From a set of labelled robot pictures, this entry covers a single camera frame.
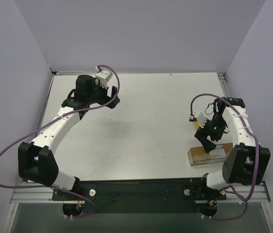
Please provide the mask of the yellow utility knife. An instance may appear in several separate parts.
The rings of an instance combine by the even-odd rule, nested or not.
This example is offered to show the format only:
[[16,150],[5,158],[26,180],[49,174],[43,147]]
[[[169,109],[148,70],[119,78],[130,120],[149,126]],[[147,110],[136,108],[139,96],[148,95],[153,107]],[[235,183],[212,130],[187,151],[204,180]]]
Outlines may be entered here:
[[199,128],[198,122],[193,122],[193,124],[194,124],[195,128],[198,130],[198,128]]

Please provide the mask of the brown cardboard express box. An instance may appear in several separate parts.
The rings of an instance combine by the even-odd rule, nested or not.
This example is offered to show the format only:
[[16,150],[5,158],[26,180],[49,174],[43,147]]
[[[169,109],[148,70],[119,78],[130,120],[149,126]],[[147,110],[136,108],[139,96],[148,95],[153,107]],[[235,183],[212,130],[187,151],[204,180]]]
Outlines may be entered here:
[[210,152],[205,152],[203,147],[194,147],[188,151],[188,158],[191,166],[222,163],[226,160],[233,149],[232,143],[217,145]]

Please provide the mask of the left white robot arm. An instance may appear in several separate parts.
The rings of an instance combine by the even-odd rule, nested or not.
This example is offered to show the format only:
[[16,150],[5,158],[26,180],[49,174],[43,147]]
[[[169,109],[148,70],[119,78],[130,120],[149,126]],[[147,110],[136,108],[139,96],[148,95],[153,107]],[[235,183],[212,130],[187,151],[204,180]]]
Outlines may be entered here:
[[118,87],[108,95],[108,82],[113,73],[102,70],[94,76],[79,75],[76,86],[63,101],[53,122],[30,143],[18,147],[18,173],[25,180],[63,189],[70,200],[80,195],[79,179],[59,170],[54,153],[68,132],[89,111],[93,104],[113,109],[119,102]]

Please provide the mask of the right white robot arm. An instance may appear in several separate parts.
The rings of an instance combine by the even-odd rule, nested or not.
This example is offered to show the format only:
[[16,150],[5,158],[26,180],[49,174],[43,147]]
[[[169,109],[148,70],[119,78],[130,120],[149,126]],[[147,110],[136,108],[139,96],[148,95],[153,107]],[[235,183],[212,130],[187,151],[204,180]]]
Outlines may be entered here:
[[211,152],[223,134],[228,133],[233,148],[222,169],[206,175],[207,187],[223,189],[233,184],[259,185],[263,181],[271,153],[260,145],[253,134],[243,100],[216,97],[212,105],[212,119],[202,112],[191,111],[189,120],[199,125],[194,136],[205,152]]

